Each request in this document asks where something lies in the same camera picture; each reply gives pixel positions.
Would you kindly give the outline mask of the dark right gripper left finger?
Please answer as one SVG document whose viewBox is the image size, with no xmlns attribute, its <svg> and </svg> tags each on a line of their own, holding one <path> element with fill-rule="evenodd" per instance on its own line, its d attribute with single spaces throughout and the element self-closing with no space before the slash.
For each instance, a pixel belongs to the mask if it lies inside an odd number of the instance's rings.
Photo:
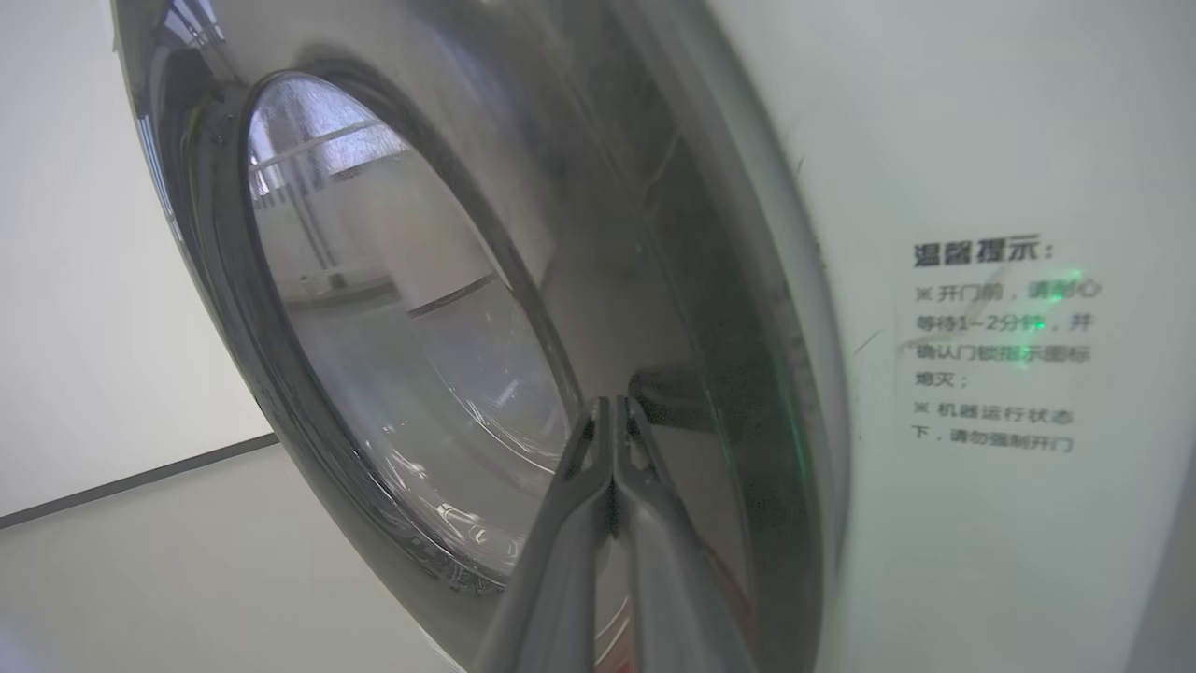
<svg viewBox="0 0 1196 673">
<path fill-rule="evenodd" d="M 609 537 L 611 402 L 590 400 L 505 587 L 474 673 L 592 673 L 598 546 Z"/>
</svg>

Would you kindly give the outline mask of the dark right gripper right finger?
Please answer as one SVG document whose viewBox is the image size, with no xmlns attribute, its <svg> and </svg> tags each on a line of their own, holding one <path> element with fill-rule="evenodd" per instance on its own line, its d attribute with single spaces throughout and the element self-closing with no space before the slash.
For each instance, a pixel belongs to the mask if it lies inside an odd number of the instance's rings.
<svg viewBox="0 0 1196 673">
<path fill-rule="evenodd" d="M 637 400 L 614 404 L 614 508 L 631 553 L 633 673 L 759 673 Z"/>
</svg>

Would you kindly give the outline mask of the dark grey glass washer door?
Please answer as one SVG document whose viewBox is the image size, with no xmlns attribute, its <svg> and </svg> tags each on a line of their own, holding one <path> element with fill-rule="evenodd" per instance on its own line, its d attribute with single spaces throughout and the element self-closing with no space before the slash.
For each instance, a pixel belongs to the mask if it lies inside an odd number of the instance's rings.
<svg viewBox="0 0 1196 673">
<path fill-rule="evenodd" d="M 759 673 L 820 673 L 846 371 L 797 166 L 713 0 L 106 0 L 188 271 L 447 669 L 590 400 L 637 400 Z M 633 673 L 609 491 L 594 668 Z"/>
</svg>

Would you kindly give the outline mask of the white front-load washing machine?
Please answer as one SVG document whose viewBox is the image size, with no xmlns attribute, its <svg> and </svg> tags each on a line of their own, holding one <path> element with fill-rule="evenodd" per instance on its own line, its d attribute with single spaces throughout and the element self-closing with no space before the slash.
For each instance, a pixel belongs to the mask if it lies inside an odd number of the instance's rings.
<svg viewBox="0 0 1196 673">
<path fill-rule="evenodd" d="M 713 0 L 797 166 L 846 371 L 820 673 L 1196 673 L 1196 0 Z M 919 447 L 919 241 L 1103 285 L 1069 454 Z"/>
</svg>

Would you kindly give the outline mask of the printed text notice sticker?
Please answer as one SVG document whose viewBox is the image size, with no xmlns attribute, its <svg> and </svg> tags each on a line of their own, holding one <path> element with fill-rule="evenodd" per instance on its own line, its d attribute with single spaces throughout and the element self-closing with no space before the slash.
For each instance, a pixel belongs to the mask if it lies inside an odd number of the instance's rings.
<svg viewBox="0 0 1196 673">
<path fill-rule="evenodd" d="M 1102 293 L 1044 235 L 915 243 L 893 314 L 903 436 L 919 447 L 1075 451 Z"/>
</svg>

